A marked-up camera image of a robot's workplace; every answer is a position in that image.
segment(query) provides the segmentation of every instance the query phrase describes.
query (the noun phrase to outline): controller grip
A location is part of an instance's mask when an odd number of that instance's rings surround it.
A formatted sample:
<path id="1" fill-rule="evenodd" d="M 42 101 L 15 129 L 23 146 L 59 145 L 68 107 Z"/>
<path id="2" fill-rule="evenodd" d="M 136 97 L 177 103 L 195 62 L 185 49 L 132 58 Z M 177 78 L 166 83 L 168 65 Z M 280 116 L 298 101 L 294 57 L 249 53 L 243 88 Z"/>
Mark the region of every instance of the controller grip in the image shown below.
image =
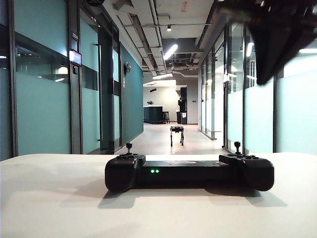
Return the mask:
<path id="1" fill-rule="evenodd" d="M 274 166 L 266 160 L 246 161 L 244 177 L 250 187 L 259 191 L 268 191 L 274 185 Z"/>
<path id="2" fill-rule="evenodd" d="M 105 184 L 109 191 L 125 192 L 134 186 L 138 160 L 118 161 L 112 159 L 105 167 Z"/>

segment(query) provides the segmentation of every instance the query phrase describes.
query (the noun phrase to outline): stool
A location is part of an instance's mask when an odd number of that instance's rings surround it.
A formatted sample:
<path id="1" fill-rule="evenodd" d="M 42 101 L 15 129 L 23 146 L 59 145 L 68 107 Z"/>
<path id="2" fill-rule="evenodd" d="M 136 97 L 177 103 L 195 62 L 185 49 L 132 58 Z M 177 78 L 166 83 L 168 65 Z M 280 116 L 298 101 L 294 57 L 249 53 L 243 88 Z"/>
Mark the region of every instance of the stool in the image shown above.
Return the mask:
<path id="1" fill-rule="evenodd" d="M 175 133 L 181 132 L 180 143 L 184 145 L 184 127 L 182 126 L 171 126 L 170 127 L 170 146 L 173 146 L 173 131 Z"/>
<path id="2" fill-rule="evenodd" d="M 169 112 L 163 112 L 164 123 L 169 123 Z"/>

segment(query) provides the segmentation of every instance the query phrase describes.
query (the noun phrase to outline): small screen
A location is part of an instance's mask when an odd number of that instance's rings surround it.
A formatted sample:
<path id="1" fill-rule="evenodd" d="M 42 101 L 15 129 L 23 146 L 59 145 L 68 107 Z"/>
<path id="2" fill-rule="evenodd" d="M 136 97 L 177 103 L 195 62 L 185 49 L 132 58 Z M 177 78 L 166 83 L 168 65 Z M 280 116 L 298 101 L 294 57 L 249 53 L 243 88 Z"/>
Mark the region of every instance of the small screen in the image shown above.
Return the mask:
<path id="1" fill-rule="evenodd" d="M 75 50 L 69 51 L 69 60 L 73 64 L 81 66 L 81 54 L 78 53 L 77 51 L 75 51 Z"/>

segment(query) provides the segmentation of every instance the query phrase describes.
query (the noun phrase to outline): table surface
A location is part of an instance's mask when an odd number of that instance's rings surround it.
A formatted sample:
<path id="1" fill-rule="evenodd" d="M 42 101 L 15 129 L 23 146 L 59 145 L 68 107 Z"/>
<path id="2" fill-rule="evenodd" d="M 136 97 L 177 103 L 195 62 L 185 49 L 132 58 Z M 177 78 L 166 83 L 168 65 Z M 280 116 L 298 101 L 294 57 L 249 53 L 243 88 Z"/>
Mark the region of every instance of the table surface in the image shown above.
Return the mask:
<path id="1" fill-rule="evenodd" d="M 259 154 L 275 167 L 266 192 L 143 189 L 107 193 L 114 155 L 37 154 L 0 162 L 2 238 L 316 238 L 317 156 Z M 148 160 L 217 160 L 152 155 Z"/>

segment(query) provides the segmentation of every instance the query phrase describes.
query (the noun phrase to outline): reception desk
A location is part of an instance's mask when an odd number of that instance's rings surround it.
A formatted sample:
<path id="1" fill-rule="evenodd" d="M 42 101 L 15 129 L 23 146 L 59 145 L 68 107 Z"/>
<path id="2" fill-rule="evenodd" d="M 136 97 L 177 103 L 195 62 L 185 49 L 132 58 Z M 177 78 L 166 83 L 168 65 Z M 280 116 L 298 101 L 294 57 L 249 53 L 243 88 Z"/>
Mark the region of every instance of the reception desk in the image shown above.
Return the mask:
<path id="1" fill-rule="evenodd" d="M 151 124 L 163 124 L 163 106 L 144 106 L 143 121 Z"/>

